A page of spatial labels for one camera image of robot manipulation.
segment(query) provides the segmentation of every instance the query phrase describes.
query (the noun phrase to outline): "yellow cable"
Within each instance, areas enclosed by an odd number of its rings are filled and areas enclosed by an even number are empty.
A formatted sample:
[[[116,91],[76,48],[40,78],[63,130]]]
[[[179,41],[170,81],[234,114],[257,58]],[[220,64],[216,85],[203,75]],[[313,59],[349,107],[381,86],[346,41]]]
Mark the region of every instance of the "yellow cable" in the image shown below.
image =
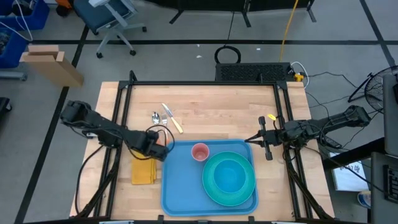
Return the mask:
[[[287,26],[286,26],[286,30],[285,30],[284,39],[283,39],[283,41],[282,41],[282,46],[280,47],[279,62],[282,61],[282,56],[283,56],[283,54],[284,54],[285,39],[286,39],[286,36],[287,36],[287,32],[289,31],[289,26],[290,26],[290,23],[292,22],[293,14],[294,14],[294,11],[296,10],[297,3],[299,3],[299,0],[296,0],[296,2],[294,3],[292,13],[290,14],[289,21],[287,22]]]

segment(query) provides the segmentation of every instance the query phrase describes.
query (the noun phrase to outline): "black fan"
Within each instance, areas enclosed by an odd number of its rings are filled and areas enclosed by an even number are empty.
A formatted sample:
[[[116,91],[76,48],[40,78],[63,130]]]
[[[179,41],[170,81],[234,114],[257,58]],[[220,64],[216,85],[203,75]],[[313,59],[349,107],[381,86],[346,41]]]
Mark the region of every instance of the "black fan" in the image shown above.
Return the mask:
[[[373,107],[373,109],[383,113],[383,76],[384,75],[397,75],[398,66],[393,66],[384,69],[383,71],[373,75],[370,73],[368,78],[354,91],[354,93],[348,98],[348,103],[354,100],[365,97],[366,101]],[[365,86],[365,92],[363,96],[353,98],[353,96]]]

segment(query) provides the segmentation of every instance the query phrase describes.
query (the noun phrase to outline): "pink cup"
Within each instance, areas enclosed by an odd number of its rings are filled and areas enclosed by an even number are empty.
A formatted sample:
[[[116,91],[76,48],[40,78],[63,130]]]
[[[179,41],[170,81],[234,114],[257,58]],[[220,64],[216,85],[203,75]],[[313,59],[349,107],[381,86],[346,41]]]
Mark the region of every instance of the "pink cup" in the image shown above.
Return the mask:
[[[209,157],[209,147],[206,144],[198,143],[192,147],[192,157],[199,162],[205,161]]]

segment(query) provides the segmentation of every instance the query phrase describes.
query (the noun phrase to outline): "blue bin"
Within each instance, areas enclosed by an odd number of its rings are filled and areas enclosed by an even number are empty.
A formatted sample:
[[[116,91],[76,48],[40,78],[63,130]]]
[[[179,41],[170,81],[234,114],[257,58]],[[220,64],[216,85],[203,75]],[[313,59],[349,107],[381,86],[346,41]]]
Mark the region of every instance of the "blue bin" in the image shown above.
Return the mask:
[[[4,2],[3,1],[4,0],[0,0],[0,9],[2,9],[2,11],[7,10],[7,8],[8,9],[11,8],[13,1],[10,0],[5,0]],[[49,16],[49,12],[50,8],[44,2],[44,0],[37,0],[32,14],[29,16],[24,16],[28,28],[30,30],[43,29],[45,21]],[[23,28],[18,24],[17,20],[19,21],[21,26],[25,28],[25,23],[22,20],[21,16],[18,16],[17,19],[15,18],[15,16],[0,17],[0,22],[4,23],[5,25],[12,27],[15,30],[23,30]]]
[[[26,49],[27,41],[7,28],[0,28],[0,33],[10,34],[10,40],[6,49],[0,55],[0,68],[15,68],[19,65],[19,59]]]

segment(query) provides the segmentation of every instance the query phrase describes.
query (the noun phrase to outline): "cardboard box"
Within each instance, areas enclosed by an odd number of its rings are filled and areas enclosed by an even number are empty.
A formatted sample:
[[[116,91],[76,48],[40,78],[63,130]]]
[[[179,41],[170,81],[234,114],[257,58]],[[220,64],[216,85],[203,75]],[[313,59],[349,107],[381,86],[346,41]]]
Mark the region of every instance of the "cardboard box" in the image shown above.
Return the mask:
[[[83,75],[65,59],[57,45],[29,45],[20,62],[33,66],[41,75],[58,86],[81,87]]]

